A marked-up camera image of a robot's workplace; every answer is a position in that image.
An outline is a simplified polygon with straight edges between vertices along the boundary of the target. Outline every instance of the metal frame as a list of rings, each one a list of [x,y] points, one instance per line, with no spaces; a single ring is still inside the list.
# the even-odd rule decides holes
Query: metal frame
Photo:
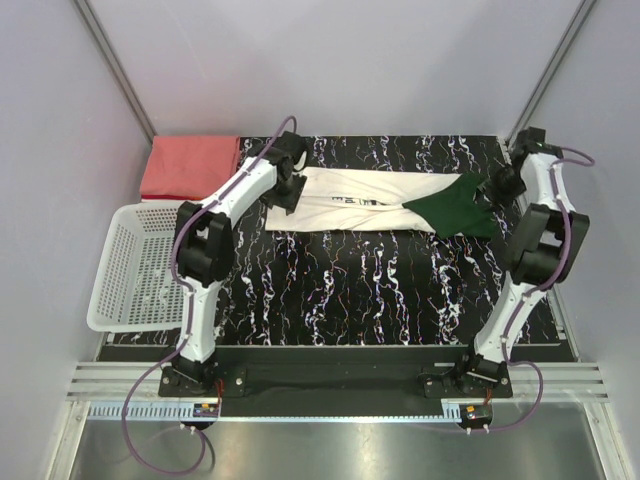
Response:
[[[520,113],[516,124],[511,130],[511,133],[509,134],[509,143],[513,143],[518,132],[528,125],[533,112],[535,112],[536,108],[538,107],[540,100],[544,96],[544,93],[547,91],[547,87],[553,80],[553,77],[558,71],[558,68],[562,64],[562,61],[565,59],[569,49],[571,48],[571,45],[573,45],[573,42],[575,41],[583,25],[587,21],[587,18],[589,17],[589,14],[593,10],[593,7],[596,3],[597,0],[582,0],[582,2],[580,2],[580,5],[573,14],[573,18],[571,18],[571,21],[567,26],[567,29],[564,31],[562,37],[560,38],[560,42],[556,46],[556,49],[551,55],[551,58],[547,62],[542,76],[533,89],[529,100],[527,100],[527,104],[525,105],[524,110],[522,110],[522,113]]]
[[[78,364],[66,405],[64,427],[58,439],[55,456],[47,479],[69,478],[78,452],[82,433],[88,419],[116,420],[124,398],[133,381],[151,363],[85,362]],[[595,363],[541,363],[545,381],[543,402],[580,403],[597,448],[607,479],[634,478],[629,458],[621,441],[611,412],[611,405],[600,370]],[[513,398],[494,399],[496,403],[531,403],[538,392],[537,375],[529,368],[511,367],[509,375]],[[157,396],[161,372],[156,370],[140,386],[135,399],[138,414],[132,420],[175,421],[180,415],[158,415],[158,409],[191,408],[193,402],[216,403],[216,398],[181,398],[178,401]],[[469,403],[468,398],[443,401],[443,415],[425,417],[222,417],[226,422],[304,422],[304,423],[452,423],[459,421],[458,404]]]
[[[127,75],[118,60],[118,57],[115,53],[115,50],[111,46],[107,34],[105,33],[102,25],[98,21],[98,17],[96,16],[93,8],[89,4],[88,0],[72,0],[73,5],[76,7],[76,10],[80,14],[82,20],[84,21],[89,33],[93,37],[93,40],[96,44],[98,50],[102,54],[102,57],[106,61],[109,66],[109,70],[113,74],[113,78],[116,81],[120,91],[122,92],[122,96],[129,104],[131,108],[131,113],[136,117],[138,123],[140,124],[140,128],[144,132],[145,136],[149,140],[149,143],[153,142],[153,137],[156,136],[156,129],[154,128],[149,116],[144,110],[138,95],[136,94],[131,82],[127,78]]]

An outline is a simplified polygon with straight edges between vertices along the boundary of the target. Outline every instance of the white plastic basket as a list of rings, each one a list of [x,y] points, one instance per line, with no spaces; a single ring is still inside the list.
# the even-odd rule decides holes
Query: white plastic basket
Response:
[[[180,327],[183,293],[169,271],[180,201],[127,205],[113,216],[87,323],[99,332]]]

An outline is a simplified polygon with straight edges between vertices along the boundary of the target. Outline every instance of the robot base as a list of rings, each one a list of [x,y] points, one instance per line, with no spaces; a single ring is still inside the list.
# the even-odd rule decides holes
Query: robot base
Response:
[[[468,374],[456,375],[450,367],[425,368],[420,374],[427,398],[470,398],[484,400],[488,390],[492,398],[512,398],[511,379],[506,373],[499,383],[490,383]]]
[[[219,367],[214,361],[191,362],[183,357],[174,359],[172,366],[162,369],[158,396],[182,397],[225,397],[244,396],[247,370],[243,367]],[[222,386],[218,392],[216,382]]]

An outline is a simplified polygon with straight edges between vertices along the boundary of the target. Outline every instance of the red folded towel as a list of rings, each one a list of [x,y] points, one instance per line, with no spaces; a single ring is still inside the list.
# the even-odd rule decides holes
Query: red folded towel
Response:
[[[143,200],[201,200],[238,168],[240,137],[155,137],[140,184]]]

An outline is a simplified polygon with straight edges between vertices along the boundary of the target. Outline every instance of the black marble table surface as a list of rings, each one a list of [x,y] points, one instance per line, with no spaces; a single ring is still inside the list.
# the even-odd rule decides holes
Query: black marble table surface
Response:
[[[488,174],[504,164],[496,137],[309,137],[308,165],[382,171]],[[243,151],[264,139],[245,138]],[[496,214],[491,240],[442,240],[417,231],[266,232],[254,204],[234,235],[236,260],[216,320],[223,345],[468,343],[504,282],[506,240],[519,218]],[[170,345],[178,331],[118,334],[111,344]],[[557,343],[538,305],[521,343]]]

